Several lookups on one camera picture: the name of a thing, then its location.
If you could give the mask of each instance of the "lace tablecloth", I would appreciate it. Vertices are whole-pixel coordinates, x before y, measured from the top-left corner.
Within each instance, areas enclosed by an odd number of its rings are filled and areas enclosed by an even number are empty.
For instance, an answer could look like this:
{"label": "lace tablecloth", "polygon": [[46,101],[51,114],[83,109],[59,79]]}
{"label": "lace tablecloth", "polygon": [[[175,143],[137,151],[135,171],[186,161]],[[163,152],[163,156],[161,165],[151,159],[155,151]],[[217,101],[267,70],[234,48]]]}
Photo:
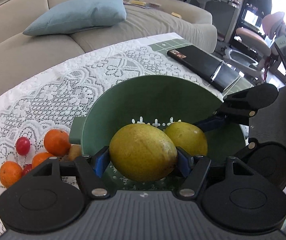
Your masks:
{"label": "lace tablecloth", "polygon": [[[157,42],[181,39],[175,33],[131,40],[98,49],[54,66],[0,96],[0,166],[7,160],[23,166],[44,150],[49,129],[69,132],[74,116],[86,115],[93,103],[111,86],[140,75],[181,77],[203,86],[218,98],[222,95],[179,63],[154,52]],[[15,151],[15,142],[30,138],[27,156]],[[75,184],[73,178],[65,181]],[[5,188],[0,183],[0,194]],[[5,231],[0,221],[0,234]]]}

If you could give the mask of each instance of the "sofa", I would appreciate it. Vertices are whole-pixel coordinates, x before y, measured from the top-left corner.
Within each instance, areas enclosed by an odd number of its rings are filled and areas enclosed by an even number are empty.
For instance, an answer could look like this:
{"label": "sofa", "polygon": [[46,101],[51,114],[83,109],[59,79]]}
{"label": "sofa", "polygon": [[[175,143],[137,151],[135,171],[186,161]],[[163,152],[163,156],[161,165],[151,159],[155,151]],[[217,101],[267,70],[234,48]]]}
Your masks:
{"label": "sofa", "polygon": [[[208,53],[216,46],[212,15],[177,0],[156,0],[161,10],[126,5],[126,21],[112,27],[69,35],[22,34],[40,15],[64,1],[10,0],[0,5],[0,95],[70,58],[122,41],[176,32]],[[172,12],[182,19],[172,16]]]}

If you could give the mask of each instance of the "gray ribbed panel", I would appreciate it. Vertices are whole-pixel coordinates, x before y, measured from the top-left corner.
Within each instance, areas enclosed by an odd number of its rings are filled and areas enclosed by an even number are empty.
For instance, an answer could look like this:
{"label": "gray ribbed panel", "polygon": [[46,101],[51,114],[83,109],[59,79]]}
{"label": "gray ribbed panel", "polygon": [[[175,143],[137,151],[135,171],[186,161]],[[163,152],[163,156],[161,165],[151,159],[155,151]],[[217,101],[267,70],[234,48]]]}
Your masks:
{"label": "gray ribbed panel", "polygon": [[249,138],[260,143],[278,142],[286,147],[286,86],[279,90],[273,104],[249,119]]}
{"label": "gray ribbed panel", "polygon": [[118,191],[94,201],[84,216],[61,231],[23,235],[8,231],[0,240],[286,240],[279,231],[240,236],[212,225],[198,206],[178,200],[170,191]]}

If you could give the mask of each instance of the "tangerine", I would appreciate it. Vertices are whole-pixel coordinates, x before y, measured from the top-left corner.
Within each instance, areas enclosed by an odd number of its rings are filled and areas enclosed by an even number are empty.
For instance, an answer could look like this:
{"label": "tangerine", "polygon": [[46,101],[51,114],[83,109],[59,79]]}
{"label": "tangerine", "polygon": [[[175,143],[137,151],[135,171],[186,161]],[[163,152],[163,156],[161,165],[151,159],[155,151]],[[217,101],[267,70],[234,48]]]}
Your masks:
{"label": "tangerine", "polygon": [[21,179],[22,175],[23,169],[21,166],[12,161],[6,161],[0,168],[0,181],[6,188]]}
{"label": "tangerine", "polygon": [[49,130],[44,137],[44,147],[49,153],[63,157],[68,154],[71,147],[68,141],[68,133],[59,129]]}
{"label": "tangerine", "polygon": [[39,165],[42,162],[44,162],[49,157],[54,157],[54,155],[50,154],[50,153],[47,153],[47,152],[38,153],[37,155],[35,155],[33,157],[33,160],[32,160],[32,169],[34,169],[37,165]]}

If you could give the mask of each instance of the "red tomato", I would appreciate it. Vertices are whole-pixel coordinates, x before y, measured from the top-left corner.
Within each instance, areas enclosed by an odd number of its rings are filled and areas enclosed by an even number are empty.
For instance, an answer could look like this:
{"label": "red tomato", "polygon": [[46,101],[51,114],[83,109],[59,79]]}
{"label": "red tomato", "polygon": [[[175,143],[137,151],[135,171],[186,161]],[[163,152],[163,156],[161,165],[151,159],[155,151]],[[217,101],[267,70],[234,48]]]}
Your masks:
{"label": "red tomato", "polygon": [[15,148],[19,155],[22,155],[22,156],[27,155],[31,148],[30,140],[26,137],[20,137],[16,141]]}
{"label": "red tomato", "polygon": [[28,172],[32,170],[32,164],[25,164],[23,167],[23,175],[26,175]]}

